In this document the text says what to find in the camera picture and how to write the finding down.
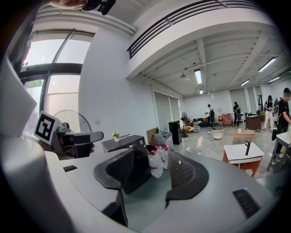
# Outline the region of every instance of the window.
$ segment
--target window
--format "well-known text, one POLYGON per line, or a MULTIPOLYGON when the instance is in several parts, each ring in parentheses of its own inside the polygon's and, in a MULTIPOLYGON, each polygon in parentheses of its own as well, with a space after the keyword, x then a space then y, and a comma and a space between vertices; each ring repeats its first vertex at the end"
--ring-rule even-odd
POLYGON ((179 101, 176 98, 158 92, 154 92, 154 94, 159 128, 162 131, 169 131, 169 122, 180 120, 179 101))
POLYGON ((251 107, 251 113, 256 113, 256 97, 253 87, 248 87, 247 92, 249 94, 250 99, 250 107, 251 107))
POLYGON ((241 111, 248 112, 245 89, 237 89, 229 92, 231 94, 231 102, 237 102, 237 104, 240 106, 241 111))
POLYGON ((80 63, 83 64, 90 42, 68 40, 64 46, 57 63, 80 63))
POLYGON ((62 110, 78 112, 80 75, 52 75, 45 98, 45 112, 55 115, 62 110))
POLYGON ((155 99, 159 118, 159 128, 162 131, 169 131, 169 122, 172 121, 169 97, 155 92, 155 99))
POLYGON ((36 102, 36 107, 33 110, 28 122, 26 123, 26 126, 24 128, 23 133, 33 137, 35 126, 37 123, 37 119, 39 117, 39 110, 40 110, 40 97, 41 92, 43 88, 43 82, 44 80, 35 80, 35 81, 28 81, 25 83, 25 89, 27 92, 32 96, 32 98, 36 102))
POLYGON ((27 63, 28 66, 52 63, 63 41, 63 39, 55 39, 32 42, 23 63, 27 63))
POLYGON ((172 116, 173 116, 173 121, 179 121, 180 118, 180 109, 179 109, 179 102, 178 99, 169 97, 170 99, 170 104, 171 104, 171 110, 172 110, 172 116))

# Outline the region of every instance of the pedestal fan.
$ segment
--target pedestal fan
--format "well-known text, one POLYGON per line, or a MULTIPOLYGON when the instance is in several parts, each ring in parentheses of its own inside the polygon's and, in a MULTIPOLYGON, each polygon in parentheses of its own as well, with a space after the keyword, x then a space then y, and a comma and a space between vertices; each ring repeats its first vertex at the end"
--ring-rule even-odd
POLYGON ((185 131, 185 124, 188 121, 188 116, 185 112, 182 113, 181 120, 183 121, 183 131, 182 131, 181 137, 188 137, 188 135, 186 134, 186 131, 185 131))

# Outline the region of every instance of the curtain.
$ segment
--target curtain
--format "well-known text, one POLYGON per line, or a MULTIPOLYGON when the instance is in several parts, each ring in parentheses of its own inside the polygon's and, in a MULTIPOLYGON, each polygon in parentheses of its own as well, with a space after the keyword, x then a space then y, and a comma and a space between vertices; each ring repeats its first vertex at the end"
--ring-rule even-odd
POLYGON ((171 104, 171 110, 172 110, 172 116, 173 116, 173 121, 179 121, 181 119, 180 117, 180 110, 179 110, 179 103, 178 99, 169 97, 170 99, 170 104, 171 104))
POLYGON ((237 102, 241 108, 241 111, 247 112, 245 89, 237 89, 229 92, 231 94, 232 105, 234 106, 234 102, 237 102))
POLYGON ((247 92, 249 93, 249 99, 251 104, 251 112, 256 113, 256 99, 253 87, 248 87, 247 92))
POLYGON ((154 92, 156 109, 161 131, 169 131, 169 122, 172 121, 169 97, 158 92, 154 92))

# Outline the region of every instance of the fluorescent light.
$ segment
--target fluorescent light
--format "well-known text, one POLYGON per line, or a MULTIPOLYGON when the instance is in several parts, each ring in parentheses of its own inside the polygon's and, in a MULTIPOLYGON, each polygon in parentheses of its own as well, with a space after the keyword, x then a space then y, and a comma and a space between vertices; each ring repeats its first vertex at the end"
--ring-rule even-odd
POLYGON ((262 72, 264 69, 266 69, 270 64, 272 64, 276 58, 272 57, 261 69, 259 69, 259 72, 262 72))
POLYGON ((249 81, 250 81, 250 80, 247 80, 247 81, 243 82, 243 83, 241 84, 241 86, 247 84, 249 81))
POLYGON ((277 79, 279 79, 280 77, 277 77, 277 78, 274 78, 274 79, 272 79, 271 81, 269 81, 269 82, 273 82, 273 81, 275 81, 275 80, 277 80, 277 79))
POLYGON ((195 73, 195 76, 196 76, 196 79, 197 79, 197 83, 201 84, 202 83, 201 70, 200 69, 194 70, 194 73, 195 73))

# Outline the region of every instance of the backpack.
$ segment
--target backpack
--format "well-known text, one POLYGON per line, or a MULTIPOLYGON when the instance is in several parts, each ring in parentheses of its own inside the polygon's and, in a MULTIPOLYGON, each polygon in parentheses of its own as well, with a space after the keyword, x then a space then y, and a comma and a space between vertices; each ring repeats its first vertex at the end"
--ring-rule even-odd
POLYGON ((279 102, 282 100, 282 98, 280 98, 279 100, 278 99, 275 99, 275 102, 274 102, 274 122, 278 122, 279 121, 279 102))
POLYGON ((214 117, 214 116, 215 116, 215 113, 214 113, 213 109, 210 109, 210 113, 209 113, 209 115, 210 115, 211 117, 214 117))
POLYGON ((237 115, 240 115, 240 113, 241 113, 241 109, 240 109, 240 107, 238 107, 238 108, 236 109, 236 114, 237 114, 237 115))

